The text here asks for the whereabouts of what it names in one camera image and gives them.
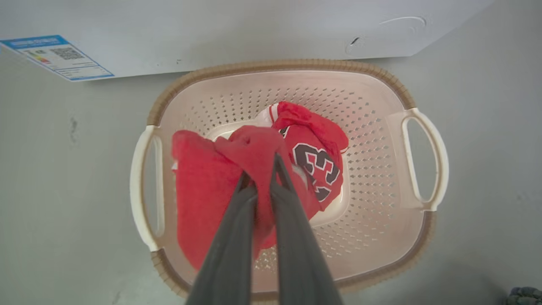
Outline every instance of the floor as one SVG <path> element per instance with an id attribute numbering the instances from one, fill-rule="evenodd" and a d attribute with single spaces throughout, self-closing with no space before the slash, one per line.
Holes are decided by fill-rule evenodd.
<path id="1" fill-rule="evenodd" d="M 497 0 L 397 75 L 450 157 L 417 266 L 346 304 L 496 304 L 542 287 L 542 2 Z M 128 176 L 155 97 L 179 74 L 68 83 L 0 54 L 0 303 L 180 304 L 133 223 Z M 422 188 L 431 153 L 414 135 Z"/>

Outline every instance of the brown woven rim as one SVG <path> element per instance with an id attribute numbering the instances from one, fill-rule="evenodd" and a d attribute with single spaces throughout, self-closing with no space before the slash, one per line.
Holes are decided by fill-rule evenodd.
<path id="1" fill-rule="evenodd" d="M 369 63 L 323 59 L 258 61 L 200 69 L 180 77 L 156 99 L 151 112 L 149 113 L 149 117 L 147 118 L 147 125 L 159 126 L 162 116 L 173 98 L 175 98 L 179 92 L 196 82 L 237 74 L 288 70 L 344 71 L 367 74 L 388 85 L 397 94 L 405 109 L 416 107 L 412 96 L 397 77 L 388 71 Z M 434 212 L 424 212 L 420 235 L 407 254 L 398 261 L 379 269 L 336 281 L 335 283 L 340 292 L 352 292 L 378 284 L 386 279 L 397 276 L 401 272 L 414 266 L 428 246 L 428 241 L 433 237 L 435 220 L 436 214 Z M 191 285 L 175 272 L 165 255 L 164 249 L 151 252 L 151 257 L 158 274 L 171 290 L 181 297 L 187 297 Z M 252 299 L 256 304 L 276 304 L 278 296 L 278 292 L 253 293 Z"/>

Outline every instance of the blue label header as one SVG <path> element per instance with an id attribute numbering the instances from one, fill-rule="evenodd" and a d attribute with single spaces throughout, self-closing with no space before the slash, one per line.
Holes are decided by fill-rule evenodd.
<path id="1" fill-rule="evenodd" d="M 60 35 L 19 38 L 2 40 L 0 42 L 12 49 L 28 49 L 37 47 L 69 45 L 69 42 L 67 42 Z"/>

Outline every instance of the red cloth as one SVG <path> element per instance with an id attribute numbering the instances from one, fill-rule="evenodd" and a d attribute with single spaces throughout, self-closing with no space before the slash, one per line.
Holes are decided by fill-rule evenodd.
<path id="1" fill-rule="evenodd" d="M 178 162 L 177 239 L 194 268 L 201 268 L 243 170 L 258 191 L 253 231 L 257 257 L 275 223 L 269 185 L 276 152 L 285 162 L 305 212 L 314 216 L 318 206 L 301 177 L 293 173 L 282 136 L 275 130 L 243 126 L 229 139 L 219 137 L 216 142 L 186 130 L 173 135 L 172 153 Z"/>
<path id="2" fill-rule="evenodd" d="M 340 127 L 288 102 L 272 105 L 262 113 L 271 117 L 272 128 L 243 126 L 229 139 L 219 137 L 216 142 L 186 130 L 173 136 L 172 153 L 178 162 L 177 238 L 188 261 L 198 270 L 243 170 L 258 190 L 254 257 L 260 249 L 276 244 L 269 196 L 275 152 L 283 157 L 308 219 L 340 194 L 340 152 L 348 146 Z M 292 163 L 304 169 L 308 188 L 292 171 Z"/>

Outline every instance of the plastic basket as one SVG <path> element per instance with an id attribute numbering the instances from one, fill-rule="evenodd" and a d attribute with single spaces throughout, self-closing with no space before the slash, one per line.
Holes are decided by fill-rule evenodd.
<path id="1" fill-rule="evenodd" d="M 158 97 L 132 161 L 135 223 L 160 277 L 174 293 L 185 297 L 197 272 L 177 243 L 173 133 L 187 129 L 211 139 L 229 136 L 282 100 L 331 119 L 350 139 L 343 154 L 341 195 L 310 221 L 340 291 L 376 284 L 406 270 L 426 247 L 448 184 L 448 157 L 433 123 L 396 77 L 374 65 L 333 60 L 206 68 L 179 78 Z M 412 164 L 406 127 L 411 119 L 423 128 L 435 153 L 436 182 L 428 200 L 420 197 Z M 143 168 L 151 143 L 157 149 L 155 232 L 143 201 Z M 254 302 L 277 300 L 276 273 L 275 249 L 262 251 L 254 263 Z"/>

